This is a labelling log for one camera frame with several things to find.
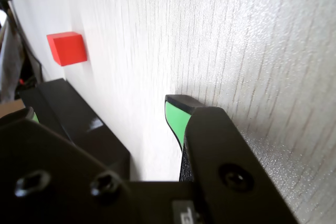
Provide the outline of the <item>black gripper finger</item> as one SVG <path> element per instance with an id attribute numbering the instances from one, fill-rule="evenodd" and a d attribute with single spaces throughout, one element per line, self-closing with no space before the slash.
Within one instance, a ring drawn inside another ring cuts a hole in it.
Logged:
<path id="1" fill-rule="evenodd" d="M 1 118 L 1 223 L 130 223 L 113 174 L 21 111 Z"/>

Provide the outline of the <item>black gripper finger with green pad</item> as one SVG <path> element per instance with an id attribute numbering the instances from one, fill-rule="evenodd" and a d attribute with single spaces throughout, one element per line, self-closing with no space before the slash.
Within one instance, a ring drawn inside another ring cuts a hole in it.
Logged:
<path id="1" fill-rule="evenodd" d="M 205 223 L 296 223 L 230 117 L 188 95 L 165 96 L 165 118 L 199 196 Z"/>

